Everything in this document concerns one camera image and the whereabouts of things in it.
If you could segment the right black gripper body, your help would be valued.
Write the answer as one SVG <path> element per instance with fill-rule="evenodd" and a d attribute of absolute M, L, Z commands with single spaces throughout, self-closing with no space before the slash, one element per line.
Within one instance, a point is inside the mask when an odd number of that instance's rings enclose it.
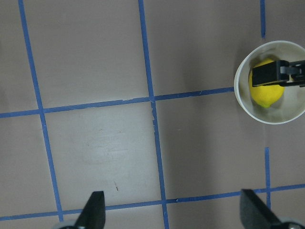
<path fill-rule="evenodd" d="M 285 76 L 285 80 L 280 82 L 280 86 L 305 86 L 305 62 L 289 62 L 286 66 L 280 67 L 280 74 Z"/>

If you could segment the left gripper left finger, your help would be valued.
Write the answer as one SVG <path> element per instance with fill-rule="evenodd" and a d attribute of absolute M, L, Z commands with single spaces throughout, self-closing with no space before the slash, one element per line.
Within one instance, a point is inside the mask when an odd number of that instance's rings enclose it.
<path fill-rule="evenodd" d="M 103 191 L 92 192 L 81 214 L 77 218 L 75 229 L 103 229 L 106 221 L 105 198 Z"/>

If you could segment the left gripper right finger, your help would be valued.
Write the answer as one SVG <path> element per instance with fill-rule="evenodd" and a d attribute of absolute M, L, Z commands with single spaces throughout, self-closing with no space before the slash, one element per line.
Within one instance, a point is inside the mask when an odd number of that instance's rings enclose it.
<path fill-rule="evenodd" d="M 245 229 L 280 229 L 281 221 L 252 189 L 242 189 L 240 220 Z"/>

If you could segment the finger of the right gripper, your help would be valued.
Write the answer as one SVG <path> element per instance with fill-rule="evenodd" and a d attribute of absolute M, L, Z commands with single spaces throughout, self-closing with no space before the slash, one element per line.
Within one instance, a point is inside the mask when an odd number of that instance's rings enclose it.
<path fill-rule="evenodd" d="M 277 60 L 252 69 L 252 87 L 281 85 L 289 81 L 289 75 L 286 68 L 289 62 Z"/>

